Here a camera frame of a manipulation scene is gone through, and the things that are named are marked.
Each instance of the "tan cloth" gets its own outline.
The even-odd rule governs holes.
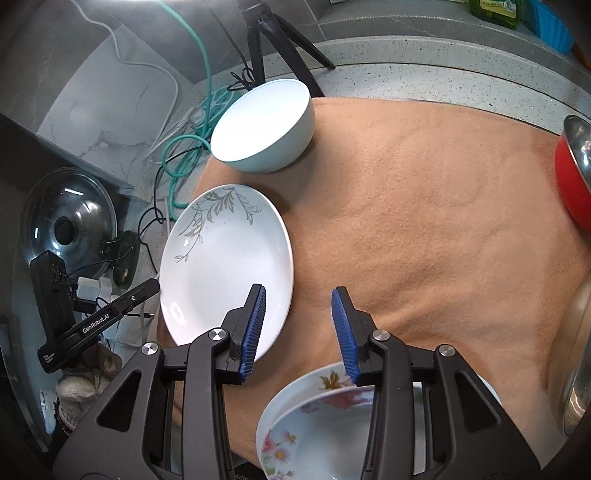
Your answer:
[[[548,350],[591,266],[557,194],[557,137],[461,106],[314,103],[314,138],[296,163],[254,175],[212,160],[195,191],[225,183],[260,190],[293,246],[283,331],[247,385],[225,390],[232,450],[257,463],[267,402],[340,360],[330,292],[344,285],[358,309],[408,344],[454,345],[546,463],[562,443],[545,393]]]

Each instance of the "marble tile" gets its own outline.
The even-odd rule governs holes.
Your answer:
[[[64,85],[106,36],[101,28],[89,28],[68,0],[43,2],[0,57],[0,111],[36,131]]]
[[[123,58],[159,64],[175,75],[182,108],[189,81],[126,27],[119,27],[115,34]],[[155,173],[157,167],[141,158],[160,129],[173,96],[174,85],[163,72],[119,63],[109,37],[63,88],[38,134],[135,186],[139,179]]]

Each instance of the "wire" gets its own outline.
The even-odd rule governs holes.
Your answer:
[[[112,258],[110,260],[100,260],[98,262],[93,262],[91,264],[84,265],[83,267],[77,268],[77,269],[73,270],[72,272],[68,273],[68,278],[70,278],[75,273],[78,273],[80,270],[84,270],[85,268],[94,267],[95,265],[102,265],[103,263],[118,262],[119,260],[123,260],[133,250],[135,244],[139,241],[140,237],[144,234],[144,232],[150,227],[150,225],[152,225],[152,223],[154,223],[156,221],[158,221],[158,219],[156,219],[156,218],[150,220],[148,222],[148,224],[142,229],[142,231],[138,232],[138,237],[134,240],[134,243],[132,243],[131,246],[128,248],[127,252],[125,252],[119,258]]]
[[[166,163],[169,163],[169,162],[173,161],[175,158],[179,158],[179,157],[181,157],[181,156],[183,156],[183,155],[185,155],[185,154],[187,154],[189,152],[193,152],[195,150],[198,150],[199,148],[201,148],[201,147],[188,148],[188,149],[182,151],[181,153],[177,153],[176,155],[173,155],[172,157],[170,157],[168,160],[166,160]],[[153,192],[153,196],[152,196],[152,199],[154,201],[154,212],[156,212],[156,210],[157,210],[157,207],[156,207],[156,189],[158,188],[158,183],[160,182],[158,176],[162,173],[162,171],[163,171],[163,167],[160,166],[158,168],[158,171],[156,172],[156,178],[154,179],[154,192]]]
[[[216,13],[211,9],[210,6],[207,6],[207,9],[209,10],[209,13],[211,13],[213,19],[217,22],[217,24],[220,26],[222,31],[227,36],[228,40],[232,44],[232,47],[234,47],[234,49],[238,52],[238,55],[240,55],[240,58],[242,60],[242,64],[244,65],[244,68],[242,69],[242,78],[240,78],[234,72],[230,73],[236,79],[236,82],[227,87],[228,92],[238,92],[240,90],[252,90],[255,87],[254,72],[252,71],[252,68],[250,68],[248,66],[248,63],[246,62],[246,58],[244,57],[242,50],[240,50],[238,45],[236,45],[236,42],[234,41],[234,39],[230,35],[230,32],[224,26],[224,24],[219,19],[219,17],[216,15]]]
[[[209,64],[209,57],[207,56],[207,51],[201,38],[199,38],[199,36],[195,33],[195,30],[192,29],[192,27],[183,19],[183,17],[176,13],[170,6],[163,3],[162,1],[158,1],[158,5],[162,9],[167,11],[175,20],[177,20],[181,24],[181,26],[189,33],[189,35],[192,37],[195,43],[197,43],[197,46],[199,47],[199,50],[201,51],[201,54],[203,56],[203,63],[205,65],[205,71],[207,76],[207,94],[203,101],[200,103],[200,106],[204,110],[203,122],[200,125],[194,127],[193,132],[191,134],[182,134],[169,140],[167,146],[164,148],[163,153],[161,155],[161,168],[171,177],[170,182],[168,184],[168,212],[170,214],[170,218],[176,220],[178,217],[174,213],[174,210],[185,209],[189,205],[188,203],[180,203],[176,201],[178,182],[180,179],[183,179],[191,175],[191,173],[195,170],[197,165],[199,165],[202,155],[208,151],[211,151],[209,139],[211,138],[213,129],[216,126],[218,120],[224,114],[224,112],[237,99],[237,94],[235,93],[235,91],[229,91],[229,89],[226,87],[220,88],[212,93],[212,72]],[[246,78],[248,75],[250,75],[248,72],[243,72],[244,78]],[[183,158],[176,165],[174,170],[170,170],[167,167],[168,161],[166,160],[166,157],[171,146],[178,145],[179,142],[182,140],[193,140],[194,143],[198,142],[198,148],[194,151],[191,151],[190,153],[186,153],[185,155],[183,155]]]
[[[207,50],[205,49],[205,45],[203,44],[201,38],[195,33],[195,30],[191,28],[191,26],[185,22],[185,19],[181,17],[178,13],[176,13],[172,8],[170,8],[164,2],[158,1],[158,5],[166,10],[173,18],[179,22],[184,29],[191,35],[199,50],[201,50],[201,55],[203,56],[203,63],[205,64],[205,73],[207,74],[207,96],[206,96],[206,108],[205,108],[205,119],[203,121],[203,133],[207,131],[207,125],[209,123],[209,109],[211,105],[211,97],[212,97],[212,70],[209,64],[209,56],[207,56]]]
[[[125,65],[140,65],[140,66],[152,67],[152,68],[158,69],[161,72],[164,72],[166,75],[168,75],[170,77],[170,79],[173,81],[173,83],[174,83],[174,98],[173,98],[173,102],[171,103],[170,108],[168,109],[168,113],[166,114],[166,117],[164,118],[164,122],[162,123],[162,127],[160,127],[160,130],[158,131],[158,134],[156,135],[156,138],[154,138],[154,143],[152,143],[152,146],[150,147],[150,149],[154,148],[154,145],[158,142],[158,140],[160,139],[160,136],[162,136],[162,134],[164,132],[164,129],[166,129],[166,126],[168,125],[168,122],[170,120],[170,117],[173,114],[174,107],[177,104],[177,100],[178,100],[178,82],[177,82],[176,78],[174,78],[174,76],[173,76],[172,73],[170,73],[167,69],[165,69],[164,67],[161,67],[160,65],[156,65],[154,63],[149,63],[149,62],[146,62],[146,61],[130,61],[130,60],[124,60],[123,58],[121,58],[121,54],[119,52],[119,44],[117,42],[117,37],[115,36],[115,32],[113,31],[113,29],[110,26],[108,26],[107,24],[103,23],[103,22],[99,22],[99,21],[92,20],[91,18],[89,18],[84,13],[84,10],[82,10],[82,7],[76,2],[76,0],[70,0],[70,2],[73,3],[74,6],[76,6],[76,8],[80,12],[80,15],[82,16],[82,18],[84,18],[84,20],[86,20],[88,23],[91,23],[93,25],[98,25],[100,27],[106,28],[109,31],[109,33],[113,37],[113,42],[115,43],[115,54],[117,55],[117,60],[119,60],[121,63],[123,63]]]
[[[141,233],[140,233],[139,229],[141,227],[142,221],[144,220],[145,216],[148,213],[150,213],[152,210],[154,210],[155,218],[151,219],[148,222],[148,224],[145,226],[144,230],[142,230]],[[150,250],[150,246],[146,242],[144,242],[141,237],[142,237],[143,233],[148,229],[148,227],[150,225],[152,225],[154,222],[158,222],[160,225],[162,225],[162,222],[160,221],[162,217],[163,217],[162,210],[160,210],[158,207],[156,207],[156,208],[155,207],[150,207],[144,213],[142,213],[142,216],[139,218],[139,222],[138,222],[138,239],[139,239],[139,243],[141,245],[145,245],[146,246],[146,249],[148,250],[148,257],[150,258],[150,263],[152,264],[152,269],[154,270],[154,273],[156,273],[156,274],[158,274],[158,269],[156,268],[156,264],[154,263],[154,258],[152,257],[152,252]]]

